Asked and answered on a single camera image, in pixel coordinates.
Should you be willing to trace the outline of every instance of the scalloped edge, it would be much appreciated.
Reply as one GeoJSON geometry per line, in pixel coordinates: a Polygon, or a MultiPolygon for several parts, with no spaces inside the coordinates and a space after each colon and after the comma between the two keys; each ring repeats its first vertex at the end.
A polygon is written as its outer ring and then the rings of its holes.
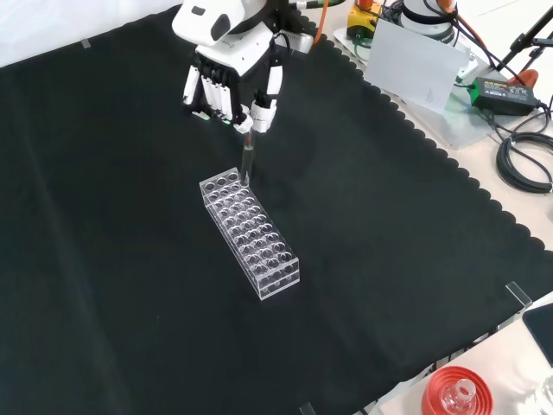
{"type": "MultiPolygon", "coordinates": [[[[316,23],[309,20],[307,16],[304,16],[301,14],[299,10],[295,10],[295,14],[299,15],[298,20],[301,24],[303,24],[303,27],[306,28],[307,31],[312,32],[311,34],[314,35],[316,31],[316,23]]],[[[349,54],[345,54],[340,48],[336,47],[336,44],[334,41],[331,41],[328,39],[327,35],[321,35],[321,39],[319,40],[319,45],[326,44],[329,46],[332,50],[335,50],[339,54],[339,59],[343,61],[345,64],[347,64],[356,74],[356,76],[359,76],[360,80],[362,82],[365,82],[363,80],[363,71],[358,67],[358,65],[352,61],[349,54]]],[[[499,211],[499,214],[505,219],[506,222],[510,222],[514,224],[514,226],[518,229],[519,232],[524,233],[524,236],[528,239],[529,243],[531,245],[537,246],[537,248],[541,251],[543,251],[546,256],[551,256],[553,259],[553,247],[551,249],[546,249],[544,242],[535,237],[532,236],[530,228],[528,228],[525,224],[518,222],[516,216],[509,212],[506,209],[503,209],[503,205],[500,201],[493,199],[492,194],[485,188],[480,186],[480,181],[474,177],[471,176],[470,171],[467,169],[464,169],[460,167],[459,162],[449,156],[448,152],[444,149],[439,149],[437,147],[437,143],[432,138],[428,138],[426,136],[426,132],[418,129],[415,127],[415,123],[411,121],[409,115],[401,111],[399,105],[392,101],[390,95],[387,93],[383,93],[380,88],[377,86],[371,85],[370,83],[366,82],[366,84],[369,86],[370,89],[372,89],[375,93],[378,93],[380,98],[385,101],[385,103],[392,109],[394,112],[396,112],[401,118],[401,122],[408,125],[410,130],[413,130],[415,132],[415,135],[420,136],[420,138],[423,140],[423,142],[426,144],[426,146],[429,147],[430,151],[432,151],[435,156],[441,158],[444,161],[444,164],[448,166],[451,170],[454,170],[457,175],[463,176],[465,179],[468,179],[468,181],[471,183],[471,185],[474,185],[476,187],[475,191],[476,194],[483,199],[486,199],[488,201],[488,205],[496,211],[499,211]]]]}

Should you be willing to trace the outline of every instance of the yellow device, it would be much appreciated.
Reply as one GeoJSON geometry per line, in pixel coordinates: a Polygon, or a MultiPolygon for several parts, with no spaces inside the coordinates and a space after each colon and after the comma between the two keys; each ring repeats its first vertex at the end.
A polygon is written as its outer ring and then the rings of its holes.
{"type": "Polygon", "coordinates": [[[347,37],[349,39],[372,39],[381,10],[382,5],[374,3],[372,0],[356,0],[347,15],[347,37]]]}

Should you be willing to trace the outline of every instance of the black device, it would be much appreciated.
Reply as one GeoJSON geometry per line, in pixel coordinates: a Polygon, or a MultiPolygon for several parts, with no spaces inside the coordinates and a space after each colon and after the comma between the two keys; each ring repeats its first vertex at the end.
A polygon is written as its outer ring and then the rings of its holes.
{"type": "Polygon", "coordinates": [[[472,106],[496,115],[528,115],[538,104],[531,88],[503,80],[476,78],[468,93],[472,106]]]}
{"type": "Polygon", "coordinates": [[[553,304],[528,310],[522,319],[545,358],[553,366],[553,304]]]}

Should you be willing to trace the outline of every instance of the white table surface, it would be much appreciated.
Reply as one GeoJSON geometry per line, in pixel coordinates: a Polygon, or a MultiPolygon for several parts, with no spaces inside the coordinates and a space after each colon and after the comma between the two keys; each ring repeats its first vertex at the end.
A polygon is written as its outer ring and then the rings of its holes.
{"type": "MultiPolygon", "coordinates": [[[[553,303],[553,293],[535,302],[532,308],[547,303],[553,303]]],[[[522,318],[446,366],[461,366],[476,372],[492,391],[493,413],[497,415],[529,413],[529,408],[524,406],[525,401],[551,373],[549,363],[522,318]]],[[[382,414],[421,415],[421,402],[430,377],[383,403],[380,406],[382,414]]]]}

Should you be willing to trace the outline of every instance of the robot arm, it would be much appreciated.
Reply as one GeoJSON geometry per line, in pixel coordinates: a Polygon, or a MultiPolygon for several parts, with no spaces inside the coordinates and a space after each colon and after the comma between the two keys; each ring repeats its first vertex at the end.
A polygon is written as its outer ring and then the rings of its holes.
{"type": "Polygon", "coordinates": [[[173,30],[199,45],[188,72],[185,108],[203,118],[221,118],[243,134],[251,128],[257,132],[270,128],[283,78],[275,42],[281,28],[264,22],[270,20],[271,12],[280,10],[272,9],[266,0],[185,0],[173,21],[173,30]],[[239,82],[267,57],[267,83],[257,90],[250,110],[241,105],[239,82]]]}
{"type": "Polygon", "coordinates": [[[211,47],[244,19],[241,0],[186,0],[173,20],[173,31],[185,41],[211,47]]]}

